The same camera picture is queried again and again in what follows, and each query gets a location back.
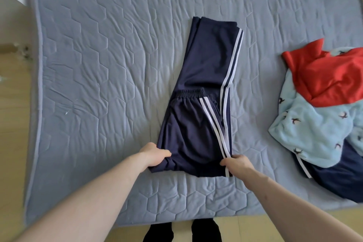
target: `red garment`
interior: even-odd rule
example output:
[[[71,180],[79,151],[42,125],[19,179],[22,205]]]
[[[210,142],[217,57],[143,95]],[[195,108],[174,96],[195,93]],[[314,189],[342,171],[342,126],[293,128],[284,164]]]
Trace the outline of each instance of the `red garment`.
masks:
[[[283,52],[296,91],[314,107],[349,104],[363,99],[363,48],[338,56],[323,51],[324,39]]]

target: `clothes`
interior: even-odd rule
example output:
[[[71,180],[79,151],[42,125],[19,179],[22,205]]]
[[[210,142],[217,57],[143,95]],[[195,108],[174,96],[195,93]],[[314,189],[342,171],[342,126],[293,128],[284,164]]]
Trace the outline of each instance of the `clothes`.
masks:
[[[324,39],[282,54],[296,91],[313,107],[351,104],[363,99],[363,48],[336,57],[323,51]]]
[[[193,242],[222,242],[219,226],[212,219],[195,219],[192,224]],[[174,233],[170,223],[154,224],[150,226],[143,242],[172,242]]]
[[[219,163],[232,153],[229,87],[242,39],[236,22],[193,18],[183,67],[157,142],[172,156],[150,167],[151,172],[230,176]]]
[[[331,54],[347,50],[349,47],[339,48]],[[363,100],[313,107],[296,92],[292,72],[288,70],[279,98],[279,115],[269,132],[299,158],[329,168],[340,161],[345,138],[363,156]]]
[[[321,168],[301,160],[307,171],[322,187],[342,198],[363,203],[363,157],[347,141],[344,142],[341,160],[329,168]]]

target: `black sock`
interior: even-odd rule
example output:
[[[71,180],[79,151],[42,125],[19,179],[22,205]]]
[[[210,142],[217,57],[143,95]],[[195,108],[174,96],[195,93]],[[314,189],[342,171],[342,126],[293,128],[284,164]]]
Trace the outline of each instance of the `black sock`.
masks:
[[[154,224],[150,226],[143,242],[171,242],[174,238],[170,223]]]
[[[195,219],[192,224],[193,242],[222,242],[221,233],[213,218]]]

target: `gray quilted mattress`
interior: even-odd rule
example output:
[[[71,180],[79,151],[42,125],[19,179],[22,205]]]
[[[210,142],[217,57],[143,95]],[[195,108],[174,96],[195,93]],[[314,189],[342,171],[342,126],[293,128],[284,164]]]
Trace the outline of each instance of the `gray quilted mattress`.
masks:
[[[233,152],[323,209],[354,205],[306,179],[268,134],[286,65],[280,54],[325,37],[325,49],[363,46],[359,0],[33,0],[37,58],[25,218],[145,143],[156,142],[182,66],[193,16],[245,31],[233,86]],[[262,213],[235,178],[146,171],[117,226]]]

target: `person's left arm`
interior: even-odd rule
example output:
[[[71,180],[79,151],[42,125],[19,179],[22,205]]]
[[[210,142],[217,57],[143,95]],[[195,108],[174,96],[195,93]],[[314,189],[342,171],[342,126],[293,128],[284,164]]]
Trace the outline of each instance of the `person's left arm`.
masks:
[[[168,150],[148,143],[139,153],[71,194],[14,242],[101,242],[107,237],[138,175]]]

